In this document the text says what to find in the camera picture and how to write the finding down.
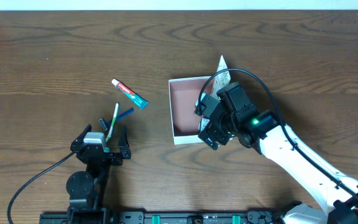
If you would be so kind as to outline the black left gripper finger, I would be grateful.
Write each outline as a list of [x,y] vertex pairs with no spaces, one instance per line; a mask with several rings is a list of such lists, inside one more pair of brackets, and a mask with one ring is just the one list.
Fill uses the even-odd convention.
[[92,130],[92,127],[90,124],[88,124],[85,129],[73,140],[71,143],[71,146],[77,146],[84,143],[84,138],[88,132]]
[[121,154],[131,154],[131,149],[127,139],[127,128],[124,126],[117,144]]

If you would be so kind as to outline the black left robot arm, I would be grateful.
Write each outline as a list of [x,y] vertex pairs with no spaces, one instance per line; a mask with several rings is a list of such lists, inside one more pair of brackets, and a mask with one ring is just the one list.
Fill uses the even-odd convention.
[[117,148],[117,152],[111,152],[105,134],[92,132],[91,125],[71,143],[70,150],[86,165],[86,170],[75,172],[67,180],[68,223],[118,222],[114,212],[103,206],[103,198],[110,168],[121,166],[132,155],[126,127],[122,128]]

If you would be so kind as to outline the white box pink interior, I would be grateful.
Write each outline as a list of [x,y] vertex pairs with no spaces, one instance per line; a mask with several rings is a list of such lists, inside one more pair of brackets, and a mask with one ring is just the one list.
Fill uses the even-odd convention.
[[202,143],[198,137],[201,118],[194,114],[194,110],[200,90],[208,78],[176,78],[168,81],[174,145]]

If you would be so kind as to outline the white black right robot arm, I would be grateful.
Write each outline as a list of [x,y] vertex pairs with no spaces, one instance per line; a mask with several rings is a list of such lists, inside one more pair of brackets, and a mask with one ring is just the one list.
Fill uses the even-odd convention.
[[242,86],[232,83],[216,97],[203,93],[195,114],[208,119],[198,137],[217,150],[237,137],[287,171],[318,203],[301,202],[272,216],[272,223],[358,223],[358,180],[349,177],[308,147],[272,111],[259,112]]

